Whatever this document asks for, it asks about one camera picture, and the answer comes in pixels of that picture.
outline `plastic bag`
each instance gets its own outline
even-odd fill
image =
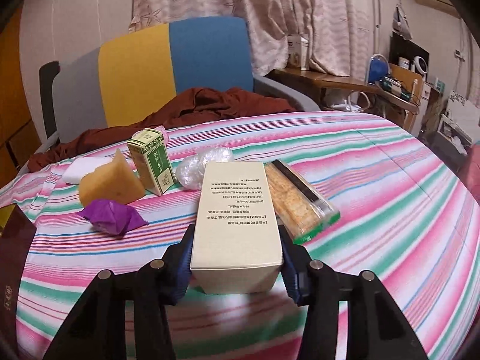
[[[175,175],[185,188],[201,190],[203,174],[208,162],[232,162],[235,158],[228,147],[213,147],[200,151],[198,154],[185,157],[177,166]]]

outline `desk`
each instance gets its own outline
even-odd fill
[[[457,177],[423,144],[389,121],[348,112],[297,112],[224,120],[169,131],[174,167],[211,146],[241,161],[282,158],[341,211],[306,244],[312,258],[357,275],[373,270],[405,313],[430,360],[451,359],[480,303],[480,208]],[[113,156],[124,143],[89,155]],[[71,160],[24,175],[0,191],[18,202],[37,234],[22,276],[20,347],[40,359],[97,272],[137,270],[179,242],[195,221],[200,192],[176,185],[132,203],[150,224],[123,239],[92,230],[75,213],[78,187],[62,174]],[[179,359],[285,359],[297,356],[306,308],[287,297],[281,278],[269,293],[204,295],[192,281],[167,310]],[[131,307],[127,346],[133,356]],[[345,358],[347,308],[340,305],[337,358]]]
[[[330,74],[320,73],[312,70],[299,70],[293,68],[275,69],[269,75],[269,78],[289,86],[297,91],[304,93],[312,98],[319,106],[325,97],[327,89],[343,89],[347,91],[362,91],[379,95],[397,107],[416,114],[417,105],[406,102],[386,92],[377,85],[366,84],[363,80],[352,77],[339,77]]]

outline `yellow chair panel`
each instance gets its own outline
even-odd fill
[[[110,40],[98,55],[106,123],[128,126],[158,111],[176,96],[169,25]]]

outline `cardboard box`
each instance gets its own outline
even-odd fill
[[[268,291],[277,279],[282,261],[263,163],[208,163],[190,263],[204,292]]]
[[[305,34],[290,35],[287,37],[289,43],[289,68],[300,68],[302,71],[309,69],[308,64],[308,36]]]
[[[145,189],[155,195],[164,194],[175,178],[163,133],[145,128],[131,137],[127,146]]]

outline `chair armrest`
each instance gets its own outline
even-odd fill
[[[299,111],[320,111],[320,107],[310,97],[258,74],[253,75],[253,91],[263,96],[286,99]]]
[[[57,142],[58,139],[59,139],[59,133],[58,133],[58,131],[56,131],[52,135],[49,136],[49,138],[45,141],[45,143],[42,146],[40,146],[35,151],[34,154],[46,152],[48,149],[50,149]],[[21,176],[21,175],[24,175],[26,173],[28,173],[28,161],[20,169],[17,176]]]

